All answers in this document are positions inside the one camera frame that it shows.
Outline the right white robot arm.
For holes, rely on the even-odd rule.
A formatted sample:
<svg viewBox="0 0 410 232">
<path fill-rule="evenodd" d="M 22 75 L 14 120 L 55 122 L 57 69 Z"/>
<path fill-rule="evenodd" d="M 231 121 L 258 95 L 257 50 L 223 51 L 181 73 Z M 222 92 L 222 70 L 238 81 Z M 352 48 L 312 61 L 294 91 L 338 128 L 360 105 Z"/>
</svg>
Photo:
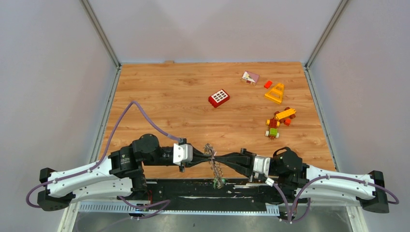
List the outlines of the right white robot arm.
<svg viewBox="0 0 410 232">
<path fill-rule="evenodd" d="M 259 156 L 242 149 L 213 160 L 225 164 L 237 173 L 276 188 L 283 203 L 324 198 L 359 203 L 368 212 L 389 212 L 384 177 L 380 171 L 368 174 L 343 174 L 308 165 L 289 147 L 283 147 L 272 157 Z"/>
</svg>

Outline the large grey toothed keyring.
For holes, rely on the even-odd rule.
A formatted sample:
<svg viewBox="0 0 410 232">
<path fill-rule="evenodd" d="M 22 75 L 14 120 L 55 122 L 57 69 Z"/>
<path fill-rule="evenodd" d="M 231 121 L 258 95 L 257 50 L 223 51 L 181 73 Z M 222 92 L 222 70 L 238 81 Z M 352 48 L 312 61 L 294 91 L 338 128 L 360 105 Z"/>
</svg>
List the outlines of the large grey toothed keyring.
<svg viewBox="0 0 410 232">
<path fill-rule="evenodd" d="M 210 158 L 211 161 L 209 161 L 209 164 L 211 165 L 211 170 L 213 171 L 214 174 L 214 179 L 223 179 L 223 172 L 221 169 L 221 166 L 218 162 L 214 160 L 214 157 L 216 156 L 217 152 L 215 149 L 212 147 L 212 157 Z"/>
</svg>

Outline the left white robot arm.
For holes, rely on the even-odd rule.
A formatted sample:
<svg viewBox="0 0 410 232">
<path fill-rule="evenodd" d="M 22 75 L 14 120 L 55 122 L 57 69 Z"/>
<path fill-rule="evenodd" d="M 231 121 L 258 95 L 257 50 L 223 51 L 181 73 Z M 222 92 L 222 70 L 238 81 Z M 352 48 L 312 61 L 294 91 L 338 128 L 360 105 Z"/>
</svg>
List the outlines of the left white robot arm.
<svg viewBox="0 0 410 232">
<path fill-rule="evenodd" d="M 160 146 L 153 134 L 144 134 L 130 145 L 79 168 L 57 172 L 43 168 L 40 182 L 44 190 L 37 194 L 37 204 L 44 211 L 56 211 L 71 203 L 93 197 L 130 197 L 144 199 L 149 190 L 143 167 L 178 166 L 185 168 L 210 160 L 186 140 L 173 146 Z"/>
</svg>

